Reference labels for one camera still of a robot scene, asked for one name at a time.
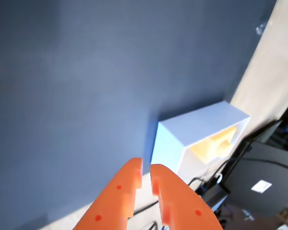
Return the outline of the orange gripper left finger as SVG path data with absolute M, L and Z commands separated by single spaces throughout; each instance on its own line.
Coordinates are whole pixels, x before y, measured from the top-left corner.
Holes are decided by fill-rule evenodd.
M 75 230 L 125 230 L 142 187 L 142 159 L 130 159 L 95 199 Z

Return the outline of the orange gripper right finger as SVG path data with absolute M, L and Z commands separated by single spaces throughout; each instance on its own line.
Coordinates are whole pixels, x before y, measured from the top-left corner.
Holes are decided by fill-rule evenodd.
M 171 169 L 152 164 L 150 175 L 163 225 L 170 230 L 223 229 L 212 209 Z

